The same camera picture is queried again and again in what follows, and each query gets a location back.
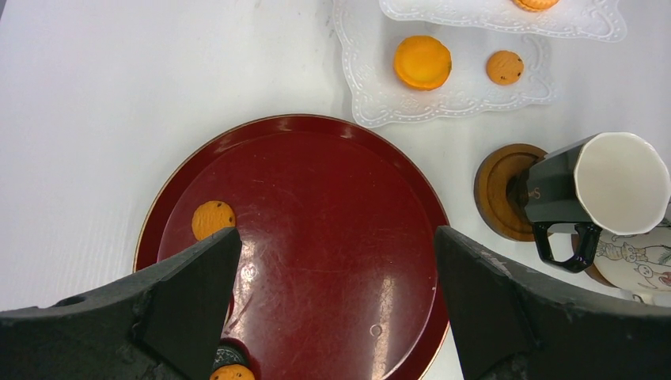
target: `mug handle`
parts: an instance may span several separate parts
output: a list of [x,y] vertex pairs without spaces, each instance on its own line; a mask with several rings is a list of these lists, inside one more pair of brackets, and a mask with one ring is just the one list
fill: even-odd
[[552,225],[558,223],[536,222],[532,224],[533,238],[536,241],[536,248],[538,249],[540,259],[547,264],[562,268],[571,273],[579,273],[589,268],[594,262],[594,256],[597,254],[599,236],[603,229],[594,223],[577,223],[575,230],[578,232],[578,248],[575,250],[572,258],[566,261],[557,261],[552,255],[548,230]]

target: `cookie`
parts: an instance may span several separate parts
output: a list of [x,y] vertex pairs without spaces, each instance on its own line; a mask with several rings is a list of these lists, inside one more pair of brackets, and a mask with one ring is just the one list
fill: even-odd
[[552,8],[559,0],[513,0],[516,6],[529,12],[542,12]]
[[396,49],[396,76],[411,89],[431,90],[442,86],[452,71],[447,47],[431,36],[412,36]]
[[254,374],[245,366],[233,364],[218,368],[210,375],[210,380],[254,380]]
[[211,200],[195,209],[191,230],[198,241],[226,227],[235,227],[233,208],[226,202]]
[[497,85],[512,85],[521,78],[522,73],[524,62],[512,51],[497,51],[487,61],[487,75]]

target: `white table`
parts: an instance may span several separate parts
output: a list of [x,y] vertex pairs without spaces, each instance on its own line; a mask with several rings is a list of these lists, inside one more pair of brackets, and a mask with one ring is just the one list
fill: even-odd
[[[131,273],[158,190],[195,149],[247,120],[352,120],[330,0],[8,0],[0,21],[0,310],[49,306]],[[554,150],[633,131],[671,164],[671,2],[623,0],[618,44],[553,40],[551,106],[376,130],[428,177],[453,227],[536,270],[533,244],[489,230],[472,197],[508,143]],[[569,252],[567,236],[552,237]],[[461,378],[451,335],[426,379]]]

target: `white plate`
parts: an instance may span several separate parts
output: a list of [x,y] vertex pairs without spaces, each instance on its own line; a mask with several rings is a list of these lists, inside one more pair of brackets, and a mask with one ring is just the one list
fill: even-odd
[[380,7],[398,21],[616,42],[627,35],[618,1],[559,0],[544,12],[527,12],[512,0],[380,0]]
[[[543,37],[393,21],[380,11],[377,0],[335,0],[333,19],[343,43],[352,112],[363,127],[508,111],[556,99],[550,47]],[[452,53],[452,73],[439,89],[409,89],[394,74],[396,47],[414,35],[432,35]],[[487,59],[499,50],[515,51],[525,63],[524,74],[513,85],[496,85],[485,72]]]

